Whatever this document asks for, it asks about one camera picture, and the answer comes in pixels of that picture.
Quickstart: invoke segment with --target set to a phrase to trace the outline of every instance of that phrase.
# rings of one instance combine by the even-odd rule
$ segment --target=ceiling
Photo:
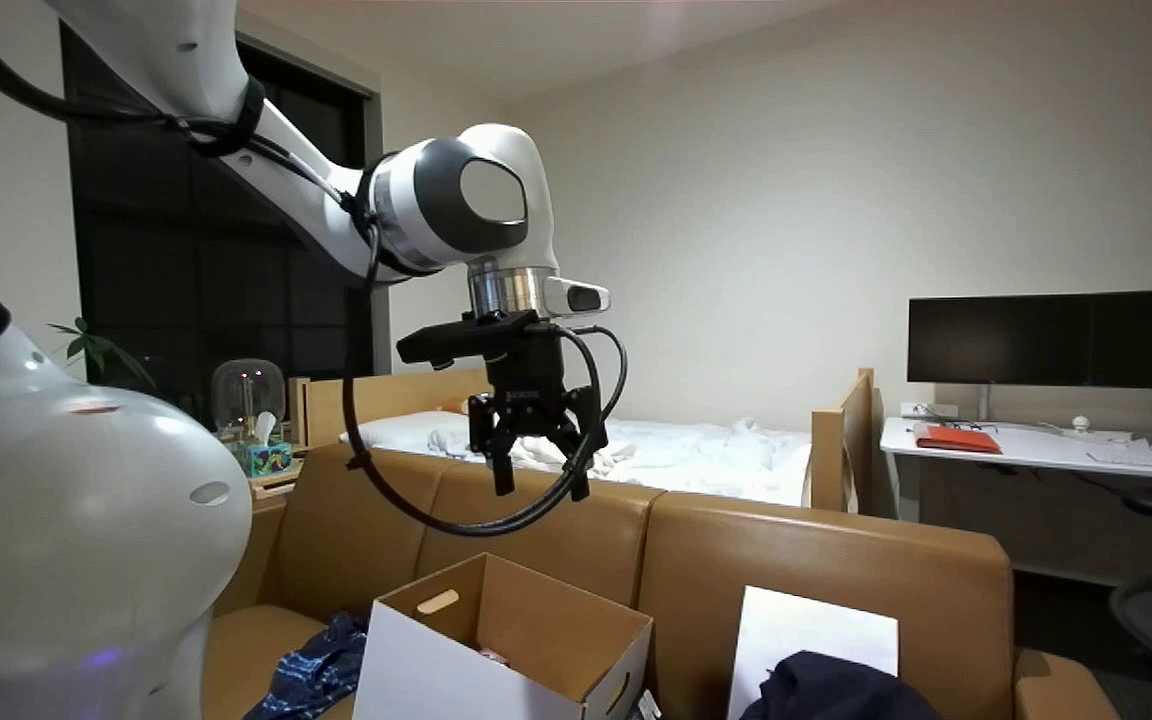
[[[693,51],[833,0],[246,0],[331,56],[407,59],[514,99]]]

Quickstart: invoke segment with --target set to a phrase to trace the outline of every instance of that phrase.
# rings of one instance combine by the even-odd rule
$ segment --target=open cardboard box
[[[371,599],[357,720],[590,720],[634,715],[654,618],[471,558]]]

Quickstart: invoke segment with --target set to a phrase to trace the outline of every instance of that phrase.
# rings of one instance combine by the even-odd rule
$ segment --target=white desk
[[[1093,477],[1132,477],[1152,479],[1152,444],[1132,439],[1124,431],[1069,431],[1041,426],[972,426],[985,429],[999,453],[948,453],[919,450],[915,436],[930,421],[887,418],[883,421],[883,459],[887,459],[887,491],[901,507],[901,457],[948,459],[948,463],[1011,463],[1011,469],[1052,469],[1052,472],[1093,472]]]

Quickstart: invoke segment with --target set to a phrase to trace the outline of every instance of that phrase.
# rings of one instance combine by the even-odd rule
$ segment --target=white robotic arm
[[[489,359],[496,397],[476,400],[471,439],[502,488],[523,431],[551,436],[583,477],[607,409],[566,394],[566,334],[547,316],[597,313],[607,295],[558,274],[545,166],[520,127],[481,125],[367,171],[339,167],[241,69],[236,0],[47,3],[166,112],[153,125],[222,156],[350,276],[394,285],[469,264],[469,320],[407,336],[400,356]],[[138,121],[65,110],[3,66],[0,93],[61,121]],[[476,175],[510,202],[469,191]],[[0,308],[0,720],[195,715],[210,610],[249,525],[249,479],[210,429],[138,394],[78,383]]]

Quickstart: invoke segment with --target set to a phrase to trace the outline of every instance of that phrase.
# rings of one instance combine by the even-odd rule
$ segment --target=white paper
[[[896,618],[745,589],[730,720],[762,702],[763,680],[792,652],[839,656],[896,676],[896,642]]]

